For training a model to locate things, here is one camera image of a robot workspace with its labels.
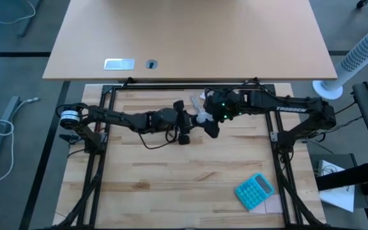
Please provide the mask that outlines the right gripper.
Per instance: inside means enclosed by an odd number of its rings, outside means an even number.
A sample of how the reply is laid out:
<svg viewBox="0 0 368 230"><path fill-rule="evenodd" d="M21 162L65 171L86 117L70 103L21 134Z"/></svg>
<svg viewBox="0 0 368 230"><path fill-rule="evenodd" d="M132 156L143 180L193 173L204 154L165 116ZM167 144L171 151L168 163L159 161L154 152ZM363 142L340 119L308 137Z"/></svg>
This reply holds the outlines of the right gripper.
<svg viewBox="0 0 368 230"><path fill-rule="evenodd" d="M212 115L215 121L232 121L234 117L245 114L245 111L240 107L242 98L235 91L205 89L204 96L204 109ZM217 138L220 132L219 125L215 121L206 120L203 123L204 131L213 139Z"/></svg>

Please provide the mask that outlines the pink white power plug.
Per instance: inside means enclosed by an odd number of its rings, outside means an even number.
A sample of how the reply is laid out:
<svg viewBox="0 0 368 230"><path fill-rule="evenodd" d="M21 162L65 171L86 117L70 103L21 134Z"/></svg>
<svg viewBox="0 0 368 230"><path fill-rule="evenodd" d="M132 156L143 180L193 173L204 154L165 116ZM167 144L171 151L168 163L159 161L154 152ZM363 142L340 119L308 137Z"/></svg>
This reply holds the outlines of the pink white power plug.
<svg viewBox="0 0 368 230"><path fill-rule="evenodd" d="M192 93L190 96L192 105L198 114L206 114L205 108L203 107L204 100L197 93Z"/></svg>

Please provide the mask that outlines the white paper sheet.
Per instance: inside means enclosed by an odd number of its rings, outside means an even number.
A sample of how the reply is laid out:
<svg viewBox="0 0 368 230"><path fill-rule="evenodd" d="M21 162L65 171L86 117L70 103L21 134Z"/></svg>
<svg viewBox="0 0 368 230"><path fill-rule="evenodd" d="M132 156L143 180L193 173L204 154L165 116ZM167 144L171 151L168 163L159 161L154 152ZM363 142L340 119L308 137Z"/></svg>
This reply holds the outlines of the white paper sheet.
<svg viewBox="0 0 368 230"><path fill-rule="evenodd" d="M344 171L344 168L327 162L326 160L320 160L318 164L318 176L325 176L332 173ZM339 188L333 188L328 190L322 190L319 192L321 201L342 208L343 210L353 212L355 205L355 186L344 186Z"/></svg>

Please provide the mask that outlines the beige desk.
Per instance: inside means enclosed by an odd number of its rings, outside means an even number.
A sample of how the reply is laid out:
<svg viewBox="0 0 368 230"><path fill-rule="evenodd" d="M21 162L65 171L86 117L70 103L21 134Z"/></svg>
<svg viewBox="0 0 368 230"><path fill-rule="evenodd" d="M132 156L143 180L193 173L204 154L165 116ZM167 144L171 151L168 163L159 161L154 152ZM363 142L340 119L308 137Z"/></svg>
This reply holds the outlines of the beige desk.
<svg viewBox="0 0 368 230"><path fill-rule="evenodd" d="M109 58L135 59L127 71ZM158 61L147 69L149 59ZM309 0L71 0L43 78L336 79Z"/></svg>

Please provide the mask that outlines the black diagonal beam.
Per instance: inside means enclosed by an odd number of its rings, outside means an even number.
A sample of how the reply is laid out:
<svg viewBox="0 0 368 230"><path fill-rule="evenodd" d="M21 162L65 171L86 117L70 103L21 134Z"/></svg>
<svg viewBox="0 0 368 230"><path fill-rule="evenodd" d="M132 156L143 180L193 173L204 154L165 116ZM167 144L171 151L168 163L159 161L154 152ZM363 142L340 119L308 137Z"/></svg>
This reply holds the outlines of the black diagonal beam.
<svg viewBox="0 0 368 230"><path fill-rule="evenodd" d="M368 163L316 178L318 190L368 183Z"/></svg>

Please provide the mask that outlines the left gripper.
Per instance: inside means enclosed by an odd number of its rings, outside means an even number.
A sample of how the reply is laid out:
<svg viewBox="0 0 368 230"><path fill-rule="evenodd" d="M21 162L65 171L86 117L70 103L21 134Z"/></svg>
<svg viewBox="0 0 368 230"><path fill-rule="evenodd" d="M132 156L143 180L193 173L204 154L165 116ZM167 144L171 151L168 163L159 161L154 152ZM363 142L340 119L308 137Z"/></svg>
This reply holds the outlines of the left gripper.
<svg viewBox="0 0 368 230"><path fill-rule="evenodd" d="M166 132L177 128L181 133L178 136L179 145L190 144L190 115L184 109L184 101L178 100L173 103L172 108L164 108L158 111L148 112L149 133Z"/></svg>

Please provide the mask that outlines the teal calculator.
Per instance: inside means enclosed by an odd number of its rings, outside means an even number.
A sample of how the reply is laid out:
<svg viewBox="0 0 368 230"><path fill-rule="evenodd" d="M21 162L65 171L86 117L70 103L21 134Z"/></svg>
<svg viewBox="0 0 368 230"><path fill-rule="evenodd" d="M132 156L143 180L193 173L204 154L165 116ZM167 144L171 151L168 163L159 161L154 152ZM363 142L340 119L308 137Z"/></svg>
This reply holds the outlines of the teal calculator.
<svg viewBox="0 0 368 230"><path fill-rule="evenodd" d="M234 189L235 196L247 211L257 208L274 194L272 184L261 173L256 173Z"/></svg>

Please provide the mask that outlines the pink sticky note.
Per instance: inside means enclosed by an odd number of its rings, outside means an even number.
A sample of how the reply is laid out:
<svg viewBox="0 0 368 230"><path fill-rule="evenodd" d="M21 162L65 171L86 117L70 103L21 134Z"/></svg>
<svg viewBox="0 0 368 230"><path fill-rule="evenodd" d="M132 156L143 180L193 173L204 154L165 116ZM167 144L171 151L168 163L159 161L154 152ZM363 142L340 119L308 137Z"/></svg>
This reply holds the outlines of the pink sticky note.
<svg viewBox="0 0 368 230"><path fill-rule="evenodd" d="M273 194L264 201L266 213L282 213L280 195Z"/></svg>
<svg viewBox="0 0 368 230"><path fill-rule="evenodd" d="M253 207L253 209L249 210L249 213L253 214L266 214L266 206L265 202L259 203L257 206Z"/></svg>

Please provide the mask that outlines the white tower fan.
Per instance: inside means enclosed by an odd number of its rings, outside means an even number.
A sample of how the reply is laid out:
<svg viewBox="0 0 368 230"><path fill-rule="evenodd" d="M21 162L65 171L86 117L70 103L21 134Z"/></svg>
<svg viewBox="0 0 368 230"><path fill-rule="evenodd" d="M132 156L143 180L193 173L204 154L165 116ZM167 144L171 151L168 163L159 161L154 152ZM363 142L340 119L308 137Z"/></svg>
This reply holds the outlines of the white tower fan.
<svg viewBox="0 0 368 230"><path fill-rule="evenodd" d="M313 90L322 98L338 99L343 94L343 85L368 65L368 33L335 66L335 80L314 80Z"/></svg>

